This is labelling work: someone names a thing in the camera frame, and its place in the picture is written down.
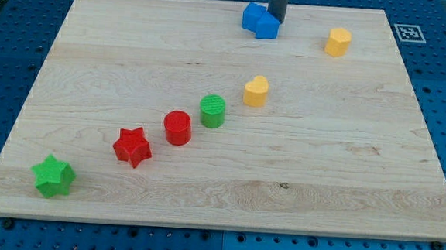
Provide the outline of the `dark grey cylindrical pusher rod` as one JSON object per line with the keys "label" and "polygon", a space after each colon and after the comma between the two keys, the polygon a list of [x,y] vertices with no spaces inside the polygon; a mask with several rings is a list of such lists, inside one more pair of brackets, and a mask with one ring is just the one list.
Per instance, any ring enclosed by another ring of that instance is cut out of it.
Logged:
{"label": "dark grey cylindrical pusher rod", "polygon": [[269,0],[267,11],[282,24],[286,18],[288,4],[289,0]]}

